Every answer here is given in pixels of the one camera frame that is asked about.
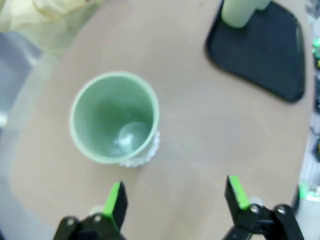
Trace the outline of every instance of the cup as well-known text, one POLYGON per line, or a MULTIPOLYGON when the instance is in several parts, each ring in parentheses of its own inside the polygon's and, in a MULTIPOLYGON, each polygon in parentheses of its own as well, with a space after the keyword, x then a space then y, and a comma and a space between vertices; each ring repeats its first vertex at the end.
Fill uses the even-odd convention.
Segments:
POLYGON ((265 10, 272 0, 259 0, 257 2, 257 10, 263 11, 265 10))
POLYGON ((243 28, 256 8, 256 0, 224 0, 221 18, 230 27, 243 28))
POLYGON ((145 80, 129 72, 109 72, 89 81, 76 95, 70 134, 92 161, 136 167, 158 149, 154 145, 159 144, 159 115, 158 99, 145 80))

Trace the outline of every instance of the light green cup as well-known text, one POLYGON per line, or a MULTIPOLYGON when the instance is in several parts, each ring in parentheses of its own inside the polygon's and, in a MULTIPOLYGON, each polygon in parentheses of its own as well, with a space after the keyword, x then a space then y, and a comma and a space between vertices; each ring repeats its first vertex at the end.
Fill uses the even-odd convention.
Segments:
POLYGON ((69 119, 74 144, 100 164, 141 158, 158 130, 159 103, 141 77, 110 72, 89 81, 77 94, 69 119))

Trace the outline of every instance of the table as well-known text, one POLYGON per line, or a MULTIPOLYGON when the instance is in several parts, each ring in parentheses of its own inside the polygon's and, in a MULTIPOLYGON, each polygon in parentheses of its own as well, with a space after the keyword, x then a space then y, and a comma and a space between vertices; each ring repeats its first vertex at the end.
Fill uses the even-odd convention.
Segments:
POLYGON ((313 100, 305 1, 279 1, 299 19, 306 49, 306 92, 289 104, 212 65, 204 42, 219 0, 108 0, 56 68, 22 132, 11 188, 57 226, 85 217, 123 180, 130 240, 221 239, 232 224, 224 188, 238 175, 267 207, 290 203, 299 178, 313 100), (160 148, 140 168, 99 165, 73 145, 71 103, 108 71, 144 77, 160 103, 160 148))

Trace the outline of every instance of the beige table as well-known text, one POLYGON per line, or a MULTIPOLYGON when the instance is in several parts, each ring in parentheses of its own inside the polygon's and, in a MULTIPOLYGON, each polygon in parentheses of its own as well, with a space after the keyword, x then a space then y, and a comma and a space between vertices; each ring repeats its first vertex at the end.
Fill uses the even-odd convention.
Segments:
POLYGON ((268 207, 290 203, 302 164, 313 99, 305 1, 283 0, 303 26, 306 93, 297 104, 213 66, 203 52, 219 0, 109 0, 75 40, 22 133, 11 186, 24 205, 57 225, 103 204, 126 184, 129 240, 220 239, 231 226, 227 174, 268 207), (135 169, 98 165, 69 136, 71 102, 108 71, 137 73, 160 102, 160 149, 135 169))

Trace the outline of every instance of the black mat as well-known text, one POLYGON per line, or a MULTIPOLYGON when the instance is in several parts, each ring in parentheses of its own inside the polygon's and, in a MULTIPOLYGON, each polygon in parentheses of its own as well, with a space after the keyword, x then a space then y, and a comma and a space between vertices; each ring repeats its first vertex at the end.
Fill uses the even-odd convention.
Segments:
POLYGON ((243 77, 289 102, 305 92, 305 54, 295 16, 271 2, 241 29, 226 25, 221 9, 206 39, 208 57, 220 68, 243 77))

